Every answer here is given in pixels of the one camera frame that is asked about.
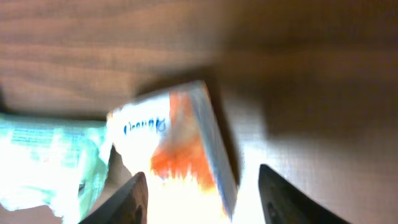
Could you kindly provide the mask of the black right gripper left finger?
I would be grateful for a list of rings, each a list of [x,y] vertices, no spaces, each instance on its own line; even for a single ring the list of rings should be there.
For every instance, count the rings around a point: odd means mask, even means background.
[[[79,224],[147,224],[146,176],[138,172]]]

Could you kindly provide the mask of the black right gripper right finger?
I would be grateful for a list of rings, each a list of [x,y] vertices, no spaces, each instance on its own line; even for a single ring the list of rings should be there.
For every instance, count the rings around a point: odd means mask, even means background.
[[[258,187],[267,224],[348,224],[266,164],[259,167]]]

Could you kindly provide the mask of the green wet wipe packet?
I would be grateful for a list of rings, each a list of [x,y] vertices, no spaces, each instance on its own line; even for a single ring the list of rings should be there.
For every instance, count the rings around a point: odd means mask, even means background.
[[[104,189],[111,148],[103,121],[1,114],[1,205],[46,205],[79,223]]]

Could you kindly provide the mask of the orange white small box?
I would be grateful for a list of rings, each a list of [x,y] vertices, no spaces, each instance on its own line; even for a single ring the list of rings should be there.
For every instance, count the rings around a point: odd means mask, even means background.
[[[237,184],[205,83],[142,96],[106,126],[124,166],[146,176],[149,223],[231,223]]]

